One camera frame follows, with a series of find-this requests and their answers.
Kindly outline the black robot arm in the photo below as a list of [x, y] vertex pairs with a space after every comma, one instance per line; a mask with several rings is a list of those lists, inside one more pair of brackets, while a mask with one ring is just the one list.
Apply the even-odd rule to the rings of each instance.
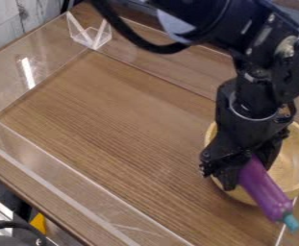
[[240, 170], [258, 158], [268, 169], [288, 136], [299, 97], [299, 24], [271, 0], [141, 0], [156, 9], [173, 40], [155, 44], [119, 17], [107, 0], [89, 0], [119, 34], [160, 55], [204, 43], [225, 51], [236, 77], [216, 90], [216, 136], [200, 153], [204, 176], [224, 190], [240, 184]]

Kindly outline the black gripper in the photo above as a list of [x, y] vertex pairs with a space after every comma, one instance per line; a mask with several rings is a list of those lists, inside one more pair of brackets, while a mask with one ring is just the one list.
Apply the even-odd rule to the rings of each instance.
[[295, 113], [278, 111], [267, 118], [244, 118], [236, 114], [236, 80], [228, 80], [216, 90], [216, 136], [200, 153], [200, 169], [204, 177], [213, 175], [224, 191], [235, 189], [239, 172], [252, 155], [256, 155], [270, 169], [279, 155], [283, 140], [288, 136], [288, 125]]

